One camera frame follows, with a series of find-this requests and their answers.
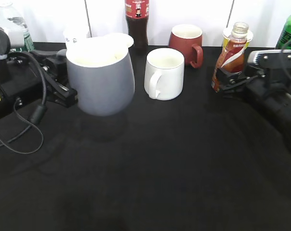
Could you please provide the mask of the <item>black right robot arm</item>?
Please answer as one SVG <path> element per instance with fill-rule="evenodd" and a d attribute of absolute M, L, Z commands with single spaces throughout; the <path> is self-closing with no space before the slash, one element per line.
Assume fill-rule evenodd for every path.
<path fill-rule="evenodd" d="M 243 73 L 218 69 L 220 93 L 250 104 L 282 135 L 291 152 L 291 81 L 282 69 L 247 67 Z"/>

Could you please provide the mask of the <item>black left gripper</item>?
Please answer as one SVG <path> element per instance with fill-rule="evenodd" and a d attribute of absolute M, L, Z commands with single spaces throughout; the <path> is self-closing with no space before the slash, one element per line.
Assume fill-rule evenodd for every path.
<path fill-rule="evenodd" d="M 0 107 L 20 107 L 38 99 L 65 108 L 77 104 L 77 92 L 64 86 L 64 58 L 67 49 L 59 51 L 10 52 L 0 61 Z"/>

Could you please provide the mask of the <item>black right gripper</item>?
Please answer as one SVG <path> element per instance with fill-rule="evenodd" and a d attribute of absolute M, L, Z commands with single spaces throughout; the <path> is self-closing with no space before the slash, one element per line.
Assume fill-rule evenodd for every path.
<path fill-rule="evenodd" d="M 291 120 L 291 81 L 281 68 L 246 66 L 244 74 L 216 70 L 223 93 L 242 91 L 244 101 L 267 120 Z"/>

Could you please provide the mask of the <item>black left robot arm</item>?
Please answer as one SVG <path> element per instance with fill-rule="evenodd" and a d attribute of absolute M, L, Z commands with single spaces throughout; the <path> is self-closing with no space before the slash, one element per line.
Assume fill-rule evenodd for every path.
<path fill-rule="evenodd" d="M 77 102 L 77 91 L 68 86 L 66 50 L 12 52 L 0 60 L 0 119 L 14 109 L 40 100 L 29 117 L 38 124 L 43 118 L 47 102 L 65 108 Z"/>

